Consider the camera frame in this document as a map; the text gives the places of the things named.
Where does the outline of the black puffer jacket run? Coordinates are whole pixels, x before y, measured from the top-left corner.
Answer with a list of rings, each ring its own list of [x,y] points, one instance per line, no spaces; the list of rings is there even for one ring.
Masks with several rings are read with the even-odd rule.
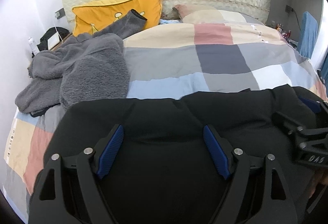
[[[281,112],[307,128],[327,127],[327,114],[313,113],[299,97],[326,102],[305,88],[288,85],[237,93],[197,92],[179,100],[81,102],[65,113],[55,130],[44,167],[53,154],[75,156],[94,147],[114,125],[122,125],[122,145],[109,173],[97,184],[116,223],[210,223],[230,185],[218,173],[204,142],[204,127],[212,125],[232,147],[249,156],[277,158],[297,223],[327,223],[327,167],[297,163],[295,134],[284,134],[271,121],[273,113]],[[77,174],[65,168],[67,210],[89,223],[77,184]],[[263,169],[251,170],[237,223],[246,223],[259,212],[263,186]]]

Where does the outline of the blue curtain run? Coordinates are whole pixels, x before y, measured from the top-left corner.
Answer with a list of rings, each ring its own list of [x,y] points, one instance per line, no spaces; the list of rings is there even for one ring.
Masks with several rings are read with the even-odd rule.
[[[322,67],[320,69],[320,80],[323,84],[327,84],[328,82],[328,54],[326,55]]]

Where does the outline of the blue chair cover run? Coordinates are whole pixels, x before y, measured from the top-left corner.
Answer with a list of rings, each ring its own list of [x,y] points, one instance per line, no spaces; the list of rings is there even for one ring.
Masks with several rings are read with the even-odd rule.
[[[305,11],[302,14],[300,37],[296,48],[298,53],[310,59],[314,51],[317,36],[318,22],[308,11]]]

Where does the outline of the bottles on side table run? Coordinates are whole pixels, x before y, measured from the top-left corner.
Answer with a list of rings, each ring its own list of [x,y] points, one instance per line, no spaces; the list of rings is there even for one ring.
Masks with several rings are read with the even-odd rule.
[[[288,41],[290,39],[291,36],[291,30],[284,30],[284,27],[282,24],[276,24],[275,25],[275,29],[280,33],[280,35],[286,40]]]

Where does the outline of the patchwork checkered duvet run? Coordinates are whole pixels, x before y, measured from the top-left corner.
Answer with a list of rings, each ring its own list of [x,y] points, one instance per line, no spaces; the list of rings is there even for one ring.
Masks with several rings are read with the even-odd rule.
[[[217,22],[157,25],[124,40],[128,77],[115,76],[129,98],[179,99],[198,91],[238,92],[301,86],[322,99],[326,88],[312,67],[275,29],[231,13]],[[16,112],[4,159],[3,194],[23,222],[43,155],[64,114],[61,105],[32,117]]]

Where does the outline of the grey fleece garment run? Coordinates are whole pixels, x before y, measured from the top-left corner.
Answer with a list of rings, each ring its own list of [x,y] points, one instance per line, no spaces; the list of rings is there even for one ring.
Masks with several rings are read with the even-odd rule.
[[[123,41],[146,22],[132,9],[94,34],[70,36],[55,51],[37,54],[28,67],[31,82],[15,99],[18,110],[39,114],[55,105],[68,110],[82,101],[126,98],[130,75]]]

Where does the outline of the wooden nightstand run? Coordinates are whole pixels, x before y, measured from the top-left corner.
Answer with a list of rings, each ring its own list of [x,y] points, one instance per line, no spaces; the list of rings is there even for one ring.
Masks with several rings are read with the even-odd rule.
[[[62,45],[72,33],[69,33],[65,37],[60,37],[58,33],[54,34],[48,39],[48,50],[56,50],[60,45]]]

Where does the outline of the white bottle on nightstand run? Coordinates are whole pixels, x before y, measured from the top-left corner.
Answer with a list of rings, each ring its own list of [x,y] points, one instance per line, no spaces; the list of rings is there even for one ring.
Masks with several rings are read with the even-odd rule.
[[[40,50],[39,50],[35,40],[32,37],[29,37],[28,43],[32,50],[33,55],[36,56],[40,52]]]

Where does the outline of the pink beige pillow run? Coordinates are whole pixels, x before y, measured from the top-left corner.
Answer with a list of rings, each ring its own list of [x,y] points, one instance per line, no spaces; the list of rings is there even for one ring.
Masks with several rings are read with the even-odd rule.
[[[242,14],[218,10],[212,6],[178,4],[173,7],[173,10],[179,14],[183,23],[188,24],[246,23]]]

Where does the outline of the yellow cushion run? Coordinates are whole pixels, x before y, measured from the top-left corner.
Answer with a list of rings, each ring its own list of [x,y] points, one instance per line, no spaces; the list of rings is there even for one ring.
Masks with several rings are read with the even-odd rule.
[[[159,24],[162,0],[98,0],[75,6],[73,35],[93,34],[122,19],[130,10],[136,10],[147,19],[144,29]]]

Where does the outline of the wall power socket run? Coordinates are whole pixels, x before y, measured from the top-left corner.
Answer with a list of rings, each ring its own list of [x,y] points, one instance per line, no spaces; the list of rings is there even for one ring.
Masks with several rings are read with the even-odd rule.
[[[60,19],[65,16],[65,10],[64,8],[59,9],[58,11],[55,12],[55,18]]]

